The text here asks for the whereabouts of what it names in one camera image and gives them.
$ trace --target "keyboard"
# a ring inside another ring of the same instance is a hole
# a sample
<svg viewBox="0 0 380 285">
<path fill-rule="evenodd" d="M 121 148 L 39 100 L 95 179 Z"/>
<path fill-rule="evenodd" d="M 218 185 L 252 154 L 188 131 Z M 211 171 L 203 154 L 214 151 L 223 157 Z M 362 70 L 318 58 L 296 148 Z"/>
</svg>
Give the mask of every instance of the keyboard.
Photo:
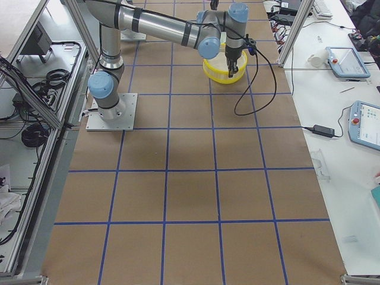
<svg viewBox="0 0 380 285">
<path fill-rule="evenodd" d="M 313 13 L 319 20 L 329 20 L 333 17 L 332 12 L 327 8 L 324 0 L 314 0 Z"/>
</svg>

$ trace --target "blue joint cap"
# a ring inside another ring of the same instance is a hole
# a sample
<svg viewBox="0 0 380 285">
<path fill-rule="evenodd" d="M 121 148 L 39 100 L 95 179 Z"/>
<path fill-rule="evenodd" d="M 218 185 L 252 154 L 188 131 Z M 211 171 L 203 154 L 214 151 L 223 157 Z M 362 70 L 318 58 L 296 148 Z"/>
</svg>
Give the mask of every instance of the blue joint cap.
<svg viewBox="0 0 380 285">
<path fill-rule="evenodd" d="M 220 39 L 217 37 L 206 37 L 198 46 L 199 55 L 205 59 L 211 59 L 218 55 Z"/>
<path fill-rule="evenodd" d="M 228 14 L 235 21 L 247 23 L 248 21 L 248 6 L 244 3 L 233 3 L 228 9 Z"/>
<path fill-rule="evenodd" d="M 95 99 L 106 98 L 113 90 L 113 80 L 111 75 L 104 71 L 99 71 L 88 79 L 88 89 Z"/>
<path fill-rule="evenodd" d="M 198 24 L 202 24 L 203 22 L 203 17 L 204 17 L 204 14 L 206 13 L 206 11 L 199 11 L 198 14 L 197 14 L 197 23 Z"/>
</svg>

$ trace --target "yellow container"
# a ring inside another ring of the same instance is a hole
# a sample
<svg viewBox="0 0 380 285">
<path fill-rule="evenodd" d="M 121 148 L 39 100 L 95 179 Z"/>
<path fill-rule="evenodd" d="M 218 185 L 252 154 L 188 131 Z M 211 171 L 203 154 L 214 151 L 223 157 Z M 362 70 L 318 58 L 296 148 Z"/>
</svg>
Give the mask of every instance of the yellow container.
<svg viewBox="0 0 380 285">
<path fill-rule="evenodd" d="M 237 67 L 239 71 L 233 75 L 232 78 L 228 77 L 227 59 L 224 55 L 226 44 L 220 45 L 219 54 L 213 59 L 203 59 L 203 71 L 208 78 L 220 84 L 231 84 L 238 81 L 243 77 L 245 68 L 247 66 L 247 54 L 242 51 L 242 56 L 237 60 Z"/>
</svg>

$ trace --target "table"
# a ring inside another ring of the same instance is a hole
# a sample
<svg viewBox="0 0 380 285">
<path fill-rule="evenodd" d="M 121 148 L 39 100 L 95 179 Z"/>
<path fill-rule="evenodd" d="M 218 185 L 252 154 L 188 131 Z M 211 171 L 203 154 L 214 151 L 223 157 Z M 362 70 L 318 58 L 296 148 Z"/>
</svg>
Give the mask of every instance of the table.
<svg viewBox="0 0 380 285">
<path fill-rule="evenodd" d="M 335 77 L 327 64 L 315 68 L 307 63 L 311 54 L 326 46 L 353 46 L 347 34 L 354 26 L 342 4 L 339 0 L 325 3 L 334 15 L 329 23 L 347 28 L 313 23 L 316 19 L 309 17 L 304 24 L 307 27 L 301 29 L 294 44 L 293 58 L 290 54 L 284 68 L 289 86 L 292 79 L 294 81 L 293 98 L 301 124 L 328 126 L 340 135 L 338 118 L 343 108 L 356 100 L 380 105 L 376 89 L 380 85 L 380 71 L 375 64 L 367 65 L 370 78 L 363 82 L 346 82 Z M 369 53 L 360 55 L 364 62 L 373 62 Z M 350 87 L 355 88 L 340 93 Z M 348 118 L 349 110 L 346 110 L 340 121 L 342 138 L 328 139 L 308 131 L 305 138 L 312 156 L 317 155 L 325 165 L 325 176 L 319 177 L 319 185 L 347 273 L 379 275 L 380 211 L 372 199 L 371 189 L 376 186 L 373 177 L 380 171 L 380 153 L 350 141 Z M 320 161 L 314 162 L 317 168 Z"/>
<path fill-rule="evenodd" d="M 302 126 L 334 128 L 340 135 L 341 110 L 356 100 L 380 105 L 380 71 L 372 70 L 365 82 L 339 81 L 332 71 L 294 71 L 294 103 Z M 291 71 L 286 71 L 291 85 Z M 354 89 L 340 93 L 350 87 Z M 341 119 L 343 138 L 324 138 L 305 131 L 311 152 L 322 153 L 330 180 L 320 179 L 328 214 L 347 273 L 378 275 L 380 272 L 380 211 L 371 189 L 380 170 L 380 152 L 355 144 L 348 136 L 349 110 Z"/>
</svg>

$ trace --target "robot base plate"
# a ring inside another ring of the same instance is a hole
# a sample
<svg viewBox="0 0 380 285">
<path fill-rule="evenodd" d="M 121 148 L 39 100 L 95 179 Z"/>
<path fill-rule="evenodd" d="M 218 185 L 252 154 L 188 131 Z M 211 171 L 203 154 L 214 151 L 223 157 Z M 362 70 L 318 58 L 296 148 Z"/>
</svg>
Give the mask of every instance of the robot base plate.
<svg viewBox="0 0 380 285">
<path fill-rule="evenodd" d="M 112 121 L 104 121 L 98 112 L 91 112 L 88 116 L 86 130 L 88 131 L 132 131 L 135 122 L 137 105 L 137 93 L 120 93 L 120 100 L 126 105 L 123 117 Z M 91 108 L 97 108 L 97 103 L 93 100 Z"/>
</svg>

